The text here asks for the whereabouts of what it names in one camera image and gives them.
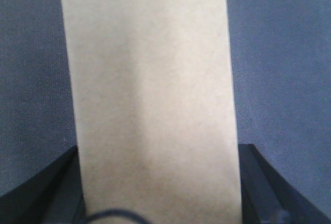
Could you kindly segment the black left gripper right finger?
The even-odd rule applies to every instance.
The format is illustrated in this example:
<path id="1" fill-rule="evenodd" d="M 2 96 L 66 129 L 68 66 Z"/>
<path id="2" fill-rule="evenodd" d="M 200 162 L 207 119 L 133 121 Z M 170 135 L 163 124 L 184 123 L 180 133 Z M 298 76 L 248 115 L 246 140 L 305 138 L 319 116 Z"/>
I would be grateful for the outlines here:
<path id="1" fill-rule="evenodd" d="M 243 223 L 330 223 L 253 144 L 238 146 Z"/>

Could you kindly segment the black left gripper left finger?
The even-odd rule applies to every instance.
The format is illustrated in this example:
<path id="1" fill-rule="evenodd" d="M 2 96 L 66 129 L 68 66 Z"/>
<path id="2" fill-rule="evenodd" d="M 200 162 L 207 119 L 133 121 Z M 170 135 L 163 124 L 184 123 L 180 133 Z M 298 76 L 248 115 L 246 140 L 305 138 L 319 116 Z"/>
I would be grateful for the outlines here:
<path id="1" fill-rule="evenodd" d="M 85 215 L 77 147 L 1 196 L 1 223 L 78 223 Z"/>

